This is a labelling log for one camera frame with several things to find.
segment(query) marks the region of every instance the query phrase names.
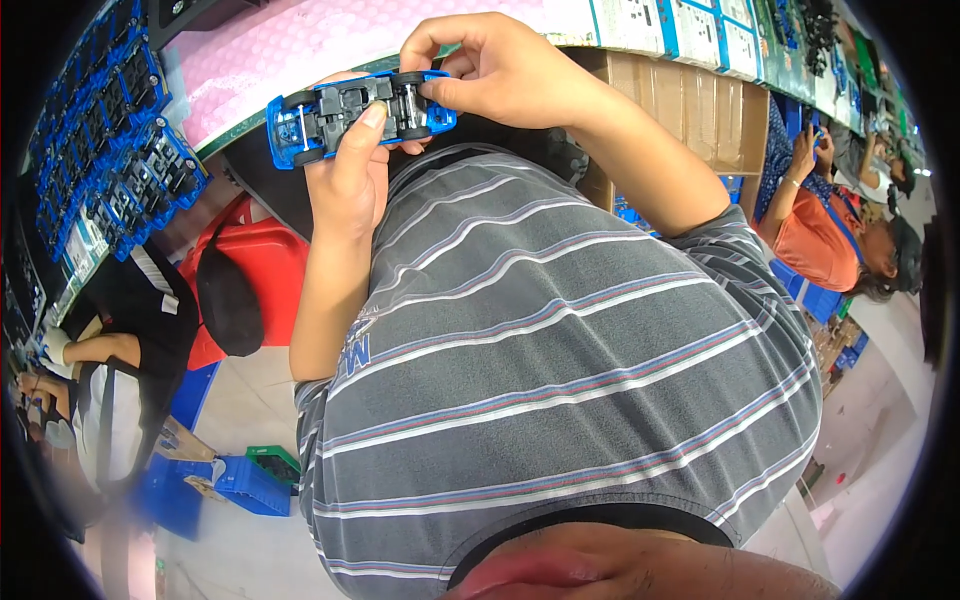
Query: black wheel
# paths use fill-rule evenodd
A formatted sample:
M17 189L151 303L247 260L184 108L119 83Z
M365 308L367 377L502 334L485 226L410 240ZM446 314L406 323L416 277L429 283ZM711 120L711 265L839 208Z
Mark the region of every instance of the black wheel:
M390 78L391 83L394 87L399 87L401 85L414 84L420 85L423 83L423 73L420 71L407 71L406 73L397 73L392 78Z
M283 99L283 109L293 110L300 105L310 105L317 102L317 94L312 89L297 91Z
M294 166L302 167L305 164L323 160L324 154L326 153L324 152L323 148L311 148L310 150L305 150L297 155L294 155Z
M414 127L410 130L400 130L396 133L396 136L402 139L403 141L409 141L412 139L424 139L425 137L430 137L430 128L429 127Z

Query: red plastic stool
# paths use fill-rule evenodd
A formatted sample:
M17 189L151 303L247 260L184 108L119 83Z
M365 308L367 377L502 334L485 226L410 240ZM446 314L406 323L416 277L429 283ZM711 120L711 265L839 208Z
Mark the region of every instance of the red plastic stool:
M310 247L274 217L251 223L251 201L249 195L241 194L224 208L201 233L197 246L187 253L178 270L196 297L200 256L214 229L227 220L217 238L217 249L240 266L260 300L263 346L290 346ZM187 368L199 369L226 357L201 324Z

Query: pink foam mat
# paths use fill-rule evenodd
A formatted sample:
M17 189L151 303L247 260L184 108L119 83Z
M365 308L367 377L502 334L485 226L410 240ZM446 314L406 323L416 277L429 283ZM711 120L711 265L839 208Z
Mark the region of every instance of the pink foam mat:
M215 31L179 34L162 56L185 96L183 133L200 149L277 95L396 54L425 18L484 11L542 31L542 0L272 0Z

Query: striped shirt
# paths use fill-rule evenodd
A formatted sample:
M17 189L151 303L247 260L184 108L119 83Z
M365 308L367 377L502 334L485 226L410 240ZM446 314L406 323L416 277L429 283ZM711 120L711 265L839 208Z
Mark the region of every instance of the striped shirt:
M475 156L396 194L372 251L336 375L295 394L300 508L351 598L435 598L484 540L579 507L740 546L800 476L813 346L738 206L661 241Z

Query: toy car underside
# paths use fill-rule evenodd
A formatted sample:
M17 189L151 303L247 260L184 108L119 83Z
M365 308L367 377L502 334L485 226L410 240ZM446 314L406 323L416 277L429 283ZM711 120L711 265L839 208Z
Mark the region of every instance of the toy car underside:
M336 155L344 133L373 102L387 105L381 144L423 139L456 125L454 110L420 95L419 86L443 71L391 71L321 84L277 97L267 106L267 134L274 166L293 169Z

